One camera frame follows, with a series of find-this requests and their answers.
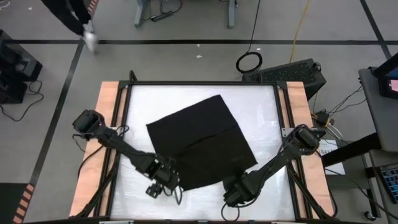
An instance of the black frame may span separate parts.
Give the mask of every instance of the black frame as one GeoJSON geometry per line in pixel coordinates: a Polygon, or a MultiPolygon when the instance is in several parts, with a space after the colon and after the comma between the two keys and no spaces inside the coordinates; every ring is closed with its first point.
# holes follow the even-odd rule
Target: black frame
{"type": "MultiPolygon", "coordinates": [[[[127,120],[127,112],[129,109],[129,102],[130,102],[130,97],[131,97],[131,92],[132,92],[132,86],[134,85],[236,85],[236,86],[272,86],[274,89],[274,95],[275,95],[275,103],[276,103],[276,110],[279,118],[279,126],[280,126],[280,134],[282,135],[282,128],[285,127],[284,124],[284,119],[282,115],[282,108],[281,108],[281,102],[280,102],[280,96],[279,96],[279,88],[281,88],[284,92],[284,100],[287,108],[287,117],[289,119],[289,124],[290,127],[294,127],[294,119],[293,119],[293,114],[292,114],[292,109],[290,107],[290,100],[289,100],[289,94],[287,93],[287,85],[286,82],[265,82],[265,83],[256,83],[256,82],[201,82],[201,81],[137,81],[137,80],[128,80],[128,81],[119,81],[119,86],[118,86],[118,92],[116,95],[116,101],[115,101],[115,106],[114,106],[114,111],[113,111],[113,117],[112,117],[112,122],[111,125],[115,126],[116,125],[116,120],[118,118],[118,112],[119,112],[119,107],[121,103],[121,96],[122,96],[122,91],[127,88],[127,95],[126,95],[126,101],[124,102],[124,111],[122,115],[122,123],[121,125],[126,124],[127,120]]],[[[102,167],[102,173],[101,173],[101,180],[99,184],[101,185],[104,181],[104,178],[106,177],[107,171],[108,171],[108,166],[109,166],[109,159],[111,155],[111,150],[106,149],[106,154],[104,158],[104,163],[102,167]]],[[[117,172],[118,172],[118,167],[119,167],[119,162],[120,162],[120,153],[116,153],[114,162],[117,164],[117,169],[116,169],[116,175],[111,181],[111,187],[109,190],[109,197],[108,197],[108,204],[106,207],[106,213],[105,215],[107,217],[110,217],[111,215],[111,209],[113,205],[113,198],[114,198],[114,188],[116,186],[116,179],[117,179],[117,172]]],[[[300,178],[302,179],[303,183],[305,184],[305,176],[304,176],[304,171],[303,171],[303,166],[302,166],[302,161],[301,159],[297,160],[297,167],[298,167],[298,174],[300,175],[300,178]]],[[[292,196],[292,203],[293,203],[293,210],[294,210],[294,215],[295,219],[298,220],[302,217],[300,217],[300,209],[299,209],[299,203],[297,200],[297,192],[295,189],[295,183],[293,179],[288,176],[289,178],[289,187],[290,187],[290,194],[292,196]]],[[[102,198],[98,200],[98,203],[95,206],[95,212],[94,216],[99,216],[100,208],[101,208],[101,202],[102,198]]],[[[312,209],[310,207],[310,204],[307,202],[306,199],[304,199],[305,203],[305,209],[307,213],[307,218],[312,218],[312,209]]],[[[159,223],[164,223],[164,222],[171,222],[171,220],[156,220],[156,222],[159,223]]]]}

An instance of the black pants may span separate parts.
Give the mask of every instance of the black pants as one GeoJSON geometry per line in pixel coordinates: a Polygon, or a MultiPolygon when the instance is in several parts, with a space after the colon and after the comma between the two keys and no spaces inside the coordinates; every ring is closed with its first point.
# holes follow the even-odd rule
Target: black pants
{"type": "Polygon", "coordinates": [[[91,20],[91,16],[87,11],[83,0],[69,0],[75,16],[67,8],[67,0],[42,0],[45,6],[54,14],[67,28],[77,35],[83,36],[83,24],[91,20]]]}

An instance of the black floor line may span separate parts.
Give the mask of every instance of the black floor line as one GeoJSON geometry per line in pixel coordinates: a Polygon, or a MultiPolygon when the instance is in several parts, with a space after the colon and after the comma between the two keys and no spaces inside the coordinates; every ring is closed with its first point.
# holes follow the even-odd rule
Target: black floor line
{"type": "MultiPolygon", "coordinates": [[[[79,44],[79,40],[5,40],[6,44],[79,44]]],[[[150,44],[250,44],[250,40],[100,40],[99,44],[150,45],[150,44]]],[[[253,40],[253,44],[291,45],[293,40],[253,40]]],[[[398,40],[298,40],[297,45],[398,45],[398,40]]]]}
{"type": "Polygon", "coordinates": [[[57,107],[55,108],[49,129],[47,131],[47,134],[45,135],[44,142],[43,142],[42,148],[40,150],[39,157],[37,158],[36,165],[35,165],[33,173],[32,173],[32,177],[30,178],[30,182],[29,182],[30,184],[36,185],[37,181],[39,180],[40,173],[43,169],[44,160],[49,151],[51,141],[52,141],[52,138],[53,138],[53,135],[55,132],[55,128],[57,127],[57,124],[58,124],[58,120],[60,119],[62,108],[65,103],[65,99],[67,97],[69,87],[72,82],[72,78],[75,74],[75,70],[76,70],[83,46],[84,46],[83,41],[80,41],[80,43],[77,46],[75,56],[73,56],[68,75],[65,79],[65,83],[62,86],[62,91],[60,94],[60,98],[58,99],[57,107]]]}
{"type": "Polygon", "coordinates": [[[380,42],[380,46],[381,46],[381,49],[383,50],[384,56],[386,56],[387,59],[390,59],[391,58],[391,53],[390,53],[390,51],[389,51],[389,49],[387,47],[386,42],[384,41],[383,36],[381,35],[381,32],[380,32],[380,30],[379,30],[379,28],[378,28],[378,26],[376,24],[376,21],[373,18],[373,15],[372,15],[372,13],[371,13],[371,11],[369,9],[368,4],[366,3],[365,0],[360,0],[360,1],[361,1],[363,10],[365,11],[366,16],[368,17],[368,20],[369,20],[369,22],[370,22],[370,24],[372,26],[374,34],[376,35],[377,40],[380,42]]]}

